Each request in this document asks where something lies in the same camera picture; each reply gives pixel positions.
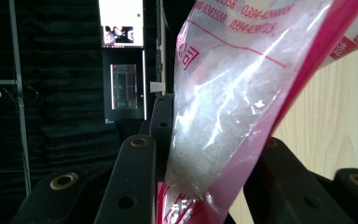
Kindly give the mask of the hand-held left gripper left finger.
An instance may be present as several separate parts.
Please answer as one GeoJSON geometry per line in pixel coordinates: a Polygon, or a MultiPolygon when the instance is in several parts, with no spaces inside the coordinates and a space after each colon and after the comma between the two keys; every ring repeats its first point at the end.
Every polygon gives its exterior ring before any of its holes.
{"type": "Polygon", "coordinates": [[[94,224],[158,224],[158,183],[165,180],[173,96],[159,96],[151,120],[121,145],[94,224]]]}

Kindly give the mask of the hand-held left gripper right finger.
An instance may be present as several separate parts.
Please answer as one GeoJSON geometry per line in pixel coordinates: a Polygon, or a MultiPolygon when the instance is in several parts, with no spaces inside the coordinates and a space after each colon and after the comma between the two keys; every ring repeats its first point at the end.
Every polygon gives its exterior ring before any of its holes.
{"type": "Polygon", "coordinates": [[[243,193],[255,224],[354,224],[288,146],[270,138],[243,193]]]}

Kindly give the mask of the clear pink-printed plastic bag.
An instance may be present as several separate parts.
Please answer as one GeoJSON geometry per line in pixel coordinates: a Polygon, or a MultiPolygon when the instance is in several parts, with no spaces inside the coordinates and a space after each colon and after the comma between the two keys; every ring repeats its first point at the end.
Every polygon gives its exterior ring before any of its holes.
{"type": "Polygon", "coordinates": [[[176,39],[158,224],[223,224],[297,82],[358,20],[358,0],[196,0],[176,39]]]}

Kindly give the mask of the black curtain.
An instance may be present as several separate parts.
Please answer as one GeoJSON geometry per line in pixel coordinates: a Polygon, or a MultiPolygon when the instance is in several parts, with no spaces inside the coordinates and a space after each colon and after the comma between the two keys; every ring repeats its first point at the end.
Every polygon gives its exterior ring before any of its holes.
{"type": "MultiPolygon", "coordinates": [[[[15,0],[32,190],[26,196],[17,88],[0,85],[0,224],[93,224],[124,140],[152,114],[161,32],[173,0],[144,1],[144,47],[104,48],[99,0],[15,0]],[[146,119],[106,123],[103,50],[144,52],[146,119]]],[[[0,0],[0,80],[14,78],[0,0]]]]}

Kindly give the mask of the dark computer monitor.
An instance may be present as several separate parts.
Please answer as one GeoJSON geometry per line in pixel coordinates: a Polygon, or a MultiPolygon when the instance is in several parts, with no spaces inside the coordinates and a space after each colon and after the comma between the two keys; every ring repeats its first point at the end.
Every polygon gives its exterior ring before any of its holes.
{"type": "Polygon", "coordinates": [[[103,50],[104,121],[146,119],[144,52],[103,50]]]}

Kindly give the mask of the small white tag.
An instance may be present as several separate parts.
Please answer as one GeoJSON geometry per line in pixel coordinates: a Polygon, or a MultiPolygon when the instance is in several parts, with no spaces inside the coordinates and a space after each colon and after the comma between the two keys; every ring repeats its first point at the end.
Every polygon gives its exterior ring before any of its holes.
{"type": "Polygon", "coordinates": [[[165,84],[162,82],[150,82],[150,91],[151,92],[160,92],[165,90],[165,84]]]}

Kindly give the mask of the grey metal stand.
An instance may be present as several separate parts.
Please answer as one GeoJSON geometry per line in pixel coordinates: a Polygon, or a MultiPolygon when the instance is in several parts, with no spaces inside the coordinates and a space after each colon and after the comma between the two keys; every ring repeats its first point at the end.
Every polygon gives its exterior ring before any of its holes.
{"type": "Polygon", "coordinates": [[[8,0],[8,6],[9,6],[9,15],[10,15],[12,44],[13,44],[14,78],[12,80],[2,79],[0,80],[0,85],[13,84],[17,88],[17,99],[14,101],[14,103],[17,108],[19,121],[20,121],[25,193],[26,196],[29,196],[32,190],[32,181],[31,181],[30,159],[29,159],[28,140],[27,140],[25,104],[24,104],[24,93],[23,93],[23,84],[22,84],[22,73],[21,73],[21,56],[20,56],[15,0],[8,0]]]}

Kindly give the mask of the bright computer monitor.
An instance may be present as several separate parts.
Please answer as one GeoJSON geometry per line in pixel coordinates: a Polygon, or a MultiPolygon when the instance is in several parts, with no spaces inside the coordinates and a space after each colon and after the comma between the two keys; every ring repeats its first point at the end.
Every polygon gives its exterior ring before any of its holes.
{"type": "Polygon", "coordinates": [[[99,0],[102,46],[144,47],[144,1],[99,0]]]}

